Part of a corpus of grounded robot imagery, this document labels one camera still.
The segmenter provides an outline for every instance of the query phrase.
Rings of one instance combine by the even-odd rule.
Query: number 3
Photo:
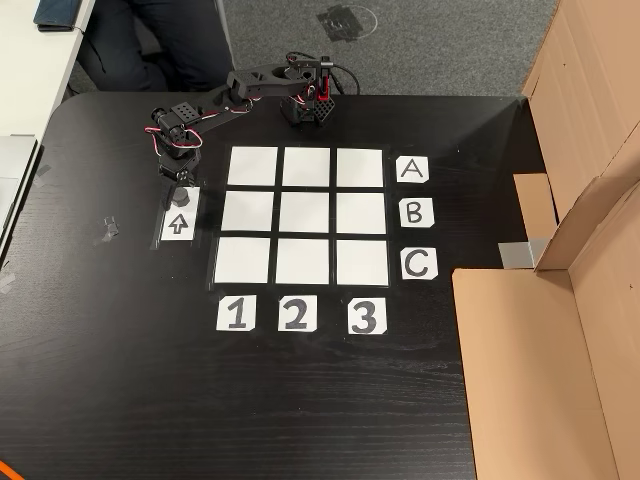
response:
[[[349,333],[356,335],[380,335],[385,333],[387,331],[386,310],[386,300],[384,298],[354,298],[349,303]],[[365,327],[361,326],[363,321],[366,322]]]

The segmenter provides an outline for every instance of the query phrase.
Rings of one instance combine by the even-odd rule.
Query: tape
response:
[[[533,268],[529,242],[499,243],[498,248],[504,268]]]
[[[11,283],[15,281],[16,281],[15,273],[10,273],[5,277],[0,278],[0,293],[2,293],[3,295],[6,295],[7,293],[9,293],[11,291],[11,288],[13,288],[11,286]]]
[[[33,184],[36,186],[36,188],[40,188],[45,184],[44,180],[42,180],[42,176],[49,170],[51,170],[51,167],[49,165],[42,165],[38,169],[36,175],[33,177]]]
[[[93,242],[94,245],[110,242],[111,240],[113,240],[113,237],[117,236],[120,233],[120,230],[118,230],[118,225],[116,224],[116,220],[113,217],[106,217],[104,219],[104,226],[107,227],[107,233],[104,234],[104,237],[95,240]]]
[[[548,238],[534,238],[528,242],[499,243],[505,269],[533,268],[549,243]]]

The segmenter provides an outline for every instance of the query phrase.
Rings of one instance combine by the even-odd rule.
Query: robotic arm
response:
[[[161,203],[168,210],[176,187],[195,185],[200,162],[201,135],[247,114],[262,97],[283,97],[280,110],[292,125],[315,122],[324,125],[334,109],[329,77],[334,64],[329,57],[297,59],[229,74],[227,85],[216,88],[193,103],[184,102],[169,111],[151,114],[156,126],[145,128],[153,136],[158,171],[162,180]]]

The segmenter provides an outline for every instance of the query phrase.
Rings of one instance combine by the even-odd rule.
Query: cardboard panel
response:
[[[636,126],[605,170],[605,177],[640,178],[640,128]]]
[[[558,12],[558,6],[560,5],[560,0],[557,0],[556,7],[553,9],[553,13],[551,14],[551,21],[549,25],[547,25],[547,30],[544,32],[542,37],[542,41],[538,46],[538,51],[536,52],[536,56],[533,59],[531,64],[531,68],[529,69],[529,73],[527,74],[527,78],[522,85],[522,94],[525,97],[531,97],[533,92],[536,89],[536,85],[538,84],[538,79],[540,78],[540,73],[542,71],[542,64],[544,62],[544,44],[546,42],[547,35],[549,35],[549,31],[553,27],[553,22],[555,20],[556,13]]]
[[[621,480],[640,475],[640,188],[569,273]]]
[[[544,173],[514,175],[522,219],[529,240],[551,238],[556,230],[556,214],[549,180]]]
[[[594,178],[560,222],[536,270],[568,269],[596,227],[635,182],[630,177]]]
[[[571,120],[553,70],[547,58],[536,93],[531,98],[531,112],[558,216],[562,220],[589,180],[601,172],[589,172],[588,177],[584,172]]]
[[[630,61],[640,44],[640,2],[580,0],[579,5],[597,45],[611,90],[629,130],[640,120],[640,68]]]
[[[478,480],[617,480],[568,273],[456,270],[453,288]]]

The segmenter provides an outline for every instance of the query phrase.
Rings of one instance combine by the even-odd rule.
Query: dark pants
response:
[[[157,37],[182,88],[209,90],[226,82],[231,53],[214,0],[96,0],[78,61],[98,89],[168,90],[163,70],[141,56],[134,14]]]

